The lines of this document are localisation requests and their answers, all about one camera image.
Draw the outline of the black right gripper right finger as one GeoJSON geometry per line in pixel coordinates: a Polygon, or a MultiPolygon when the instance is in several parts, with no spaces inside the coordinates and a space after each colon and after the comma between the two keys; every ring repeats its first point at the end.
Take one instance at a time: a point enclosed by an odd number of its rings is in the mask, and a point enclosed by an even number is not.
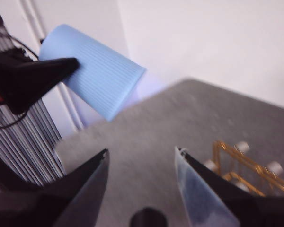
{"type": "Polygon", "coordinates": [[[175,147],[177,183],[193,227],[284,227],[284,197],[254,196],[175,147]]]}

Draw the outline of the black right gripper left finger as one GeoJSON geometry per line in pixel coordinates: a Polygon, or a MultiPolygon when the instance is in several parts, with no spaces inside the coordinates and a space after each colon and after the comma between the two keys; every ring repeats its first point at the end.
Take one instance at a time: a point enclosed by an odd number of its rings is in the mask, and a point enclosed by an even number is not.
{"type": "Polygon", "coordinates": [[[93,227],[105,194],[104,149],[44,186],[26,182],[0,159],[0,227],[93,227]]]}

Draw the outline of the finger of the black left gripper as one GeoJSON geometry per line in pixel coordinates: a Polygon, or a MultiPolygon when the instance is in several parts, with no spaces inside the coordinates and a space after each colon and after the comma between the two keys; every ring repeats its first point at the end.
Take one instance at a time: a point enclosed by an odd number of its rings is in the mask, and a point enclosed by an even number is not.
{"type": "Polygon", "coordinates": [[[35,61],[0,73],[0,95],[13,114],[21,114],[79,68],[75,58],[35,61]]]}

